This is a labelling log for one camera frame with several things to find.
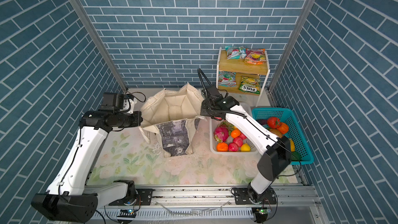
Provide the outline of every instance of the blue brick wallpaper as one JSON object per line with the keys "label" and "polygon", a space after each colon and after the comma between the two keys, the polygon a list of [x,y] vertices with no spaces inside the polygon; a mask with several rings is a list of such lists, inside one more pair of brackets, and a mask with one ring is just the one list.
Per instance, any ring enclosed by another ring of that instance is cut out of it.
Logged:
{"label": "blue brick wallpaper", "polygon": [[268,49],[272,78],[305,0],[81,0],[129,87],[215,81],[219,47]]}
{"label": "blue brick wallpaper", "polygon": [[0,223],[46,223],[32,197],[116,80],[67,0],[0,0],[0,71]]}
{"label": "blue brick wallpaper", "polygon": [[329,221],[398,223],[398,0],[316,0],[275,88]]}

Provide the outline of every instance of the floral table mat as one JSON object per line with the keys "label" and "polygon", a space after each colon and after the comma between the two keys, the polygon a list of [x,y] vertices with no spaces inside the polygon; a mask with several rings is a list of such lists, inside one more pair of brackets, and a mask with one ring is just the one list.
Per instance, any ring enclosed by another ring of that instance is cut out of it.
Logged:
{"label": "floral table mat", "polygon": [[[136,185],[246,184],[258,173],[259,153],[226,156],[211,152],[207,119],[199,122],[191,145],[193,155],[164,158],[160,144],[145,142],[138,128],[110,132],[87,184],[106,185],[115,180],[134,180]],[[293,173],[288,166],[281,174]],[[275,183],[297,183],[297,178],[280,177]]]}

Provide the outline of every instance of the snack bag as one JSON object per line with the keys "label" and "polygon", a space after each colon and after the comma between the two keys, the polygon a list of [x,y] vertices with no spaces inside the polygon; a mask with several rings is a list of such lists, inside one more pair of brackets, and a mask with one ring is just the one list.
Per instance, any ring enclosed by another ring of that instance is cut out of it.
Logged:
{"label": "snack bag", "polygon": [[225,86],[225,87],[235,87],[236,86],[235,76],[236,76],[236,72],[219,71],[218,72],[218,85]]}
{"label": "snack bag", "polygon": [[263,64],[267,61],[265,49],[246,50],[245,62],[251,64]]}
{"label": "snack bag", "polygon": [[245,46],[226,46],[226,59],[243,59],[246,57]]}
{"label": "snack bag", "polygon": [[242,76],[242,82],[240,83],[239,90],[242,92],[251,92],[260,94],[260,80],[247,76]]}

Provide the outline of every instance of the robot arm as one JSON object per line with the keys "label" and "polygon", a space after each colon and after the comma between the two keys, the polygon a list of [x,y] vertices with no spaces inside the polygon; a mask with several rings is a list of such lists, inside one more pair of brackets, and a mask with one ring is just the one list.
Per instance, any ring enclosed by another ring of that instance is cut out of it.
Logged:
{"label": "robot arm", "polygon": [[32,206],[49,220],[88,221],[97,208],[126,198],[133,201],[133,182],[87,187],[86,180],[113,127],[137,127],[141,112],[133,111],[137,99],[117,93],[104,93],[99,110],[86,112],[79,124],[76,140],[59,173],[46,193],[35,194]]}
{"label": "robot arm", "polygon": [[202,102],[201,115],[209,116],[216,120],[225,119],[241,130],[255,145],[262,155],[257,164],[259,173],[248,185],[248,195],[252,202],[260,202],[264,199],[266,189],[275,178],[290,164],[290,141],[285,136],[279,138],[269,132],[256,120],[254,120],[231,96],[223,97],[218,89],[203,83],[203,72],[198,69],[199,79],[203,86],[205,100]]}

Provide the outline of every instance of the teal plastic basket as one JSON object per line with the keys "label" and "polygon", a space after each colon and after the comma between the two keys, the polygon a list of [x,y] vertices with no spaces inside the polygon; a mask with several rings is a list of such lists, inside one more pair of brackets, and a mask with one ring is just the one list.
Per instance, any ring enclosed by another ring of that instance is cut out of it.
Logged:
{"label": "teal plastic basket", "polygon": [[[289,132],[285,134],[286,137],[293,139],[295,143],[296,152],[301,155],[301,164],[311,164],[314,162],[314,157],[307,141],[301,131],[299,122],[297,121],[292,110],[288,108],[279,107],[262,107],[255,108],[251,111],[254,119],[267,119],[269,117],[277,117],[282,122],[289,126]],[[299,162],[292,161],[292,165],[299,165]]]}

